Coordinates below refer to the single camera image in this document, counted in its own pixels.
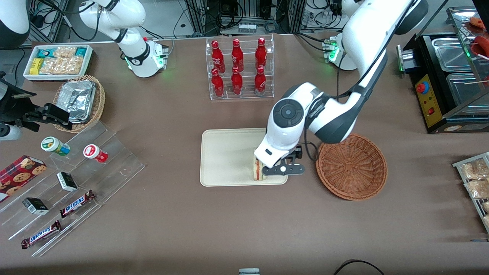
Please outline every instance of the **clear acrylic display stand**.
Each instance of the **clear acrylic display stand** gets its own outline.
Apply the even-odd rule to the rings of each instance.
[[[263,96],[255,95],[255,51],[258,46],[258,38],[265,38],[265,48],[267,49],[267,65],[265,67],[265,77],[267,81],[265,82],[266,90]],[[226,71],[221,74],[222,80],[224,81],[224,97],[216,97],[214,90],[212,89],[212,74],[211,70],[214,67],[212,63],[212,47],[211,42],[217,40],[219,42],[219,48],[224,55],[224,64],[226,66]],[[244,70],[241,72],[243,76],[243,93],[241,95],[235,95],[232,90],[231,76],[233,74],[233,62],[231,59],[231,52],[233,50],[233,38],[230,37],[219,37],[206,40],[205,57],[207,61],[207,77],[209,79],[209,93],[211,100],[217,99],[259,99],[259,98],[270,98],[274,97],[274,46],[273,46],[273,36],[272,35],[262,35],[262,36],[240,36],[240,46],[244,54]]]
[[[21,249],[23,239],[29,238],[52,225],[56,220],[60,220],[62,231],[49,235],[26,250],[33,257],[46,253],[102,207],[113,194],[144,168],[136,156],[122,145],[115,136],[115,132],[108,129],[102,122],[84,129],[66,143],[70,146],[70,153],[63,157],[51,154],[49,159],[44,161],[48,167],[40,175],[44,178],[36,183],[28,183],[2,203],[6,205],[0,209],[2,236],[8,236],[9,240],[18,242],[19,249]],[[96,144],[107,152],[109,155],[107,161],[99,163],[96,160],[85,158],[83,149],[88,144]],[[78,185],[75,192],[61,189],[56,176],[60,171],[72,175]],[[59,210],[83,196],[90,189],[93,190],[96,198],[68,217],[61,219]],[[44,216],[31,214],[22,204],[22,200],[26,197],[41,199],[49,212]]]

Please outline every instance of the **red bottle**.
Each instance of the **red bottle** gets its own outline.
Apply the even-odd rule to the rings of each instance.
[[[259,66],[257,69],[258,73],[255,76],[255,94],[257,96],[263,96],[265,94],[265,82],[267,78],[263,74],[264,71],[263,66]]]
[[[214,93],[216,94],[217,97],[223,97],[224,96],[224,82],[222,81],[222,78],[219,76],[219,71],[216,68],[212,68],[211,70],[212,73],[212,89],[214,90]]]
[[[233,39],[233,51],[231,52],[231,57],[233,58],[233,66],[238,66],[239,71],[242,72],[245,69],[245,61],[239,39]]]
[[[255,60],[256,70],[258,70],[260,66],[263,66],[263,68],[267,66],[267,49],[265,48],[265,38],[263,37],[258,38],[258,47],[256,48],[255,52]]]
[[[240,95],[243,93],[243,77],[240,74],[238,66],[233,67],[233,75],[231,76],[231,82],[233,83],[233,93]]]
[[[219,73],[224,73],[226,71],[226,66],[224,65],[224,55],[221,49],[219,49],[219,43],[216,40],[211,42],[212,45],[212,63],[214,67],[219,70]]]

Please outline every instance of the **yellow control panel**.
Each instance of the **yellow control panel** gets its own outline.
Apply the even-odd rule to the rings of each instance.
[[[416,94],[420,100],[421,110],[423,112],[424,120],[428,127],[435,125],[438,121],[442,120],[442,112],[436,101],[435,93],[431,88],[431,82],[428,75],[425,75],[416,85]]]

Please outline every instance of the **wicker basket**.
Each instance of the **wicker basket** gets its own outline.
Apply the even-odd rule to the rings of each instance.
[[[387,163],[370,140],[351,134],[339,144],[322,144],[316,170],[336,196],[362,201],[377,195],[387,180]]]
[[[93,76],[91,75],[84,75],[81,77],[73,78],[68,80],[68,82],[72,81],[82,81],[82,80],[90,80],[94,82],[97,85],[97,90],[95,91],[95,98],[93,100],[93,107],[90,113],[90,121],[88,121],[85,124],[73,124],[73,128],[71,130],[67,130],[59,125],[54,125],[56,129],[64,132],[70,132],[70,133],[79,133],[81,132],[84,128],[88,127],[89,125],[92,125],[94,123],[97,123],[102,116],[102,112],[104,111],[104,104],[105,104],[105,91],[104,87],[100,84],[100,82]],[[58,92],[54,96],[53,104],[56,105],[58,102],[58,96],[60,94],[61,87],[58,89]]]

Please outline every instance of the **brown tablecloth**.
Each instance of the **brown tablecloth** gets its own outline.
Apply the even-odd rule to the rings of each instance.
[[[134,76],[116,44],[92,44],[90,74],[107,94],[102,121],[147,167],[43,257],[28,257],[0,234],[0,273],[236,274],[259,267],[264,275],[325,275],[351,258],[386,274],[484,273],[489,244],[469,241],[487,235],[451,164],[489,151],[488,135],[426,134],[409,78],[397,74],[395,45],[409,36],[389,45],[388,66],[354,128],[387,159],[388,180],[376,197],[334,196],[307,158],[306,173],[284,185],[200,184],[205,130],[265,127],[274,102],[294,84],[335,93],[336,69],[320,51],[293,35],[274,38],[276,96],[251,102],[210,101],[205,39],[176,41],[168,69],[151,78]],[[357,79],[342,71],[340,89]],[[26,81],[24,89],[42,105],[59,85]],[[0,167],[22,154],[47,158],[39,144],[48,135],[71,137],[51,125],[24,131],[21,140],[0,144]],[[344,274],[372,270],[355,265]]]

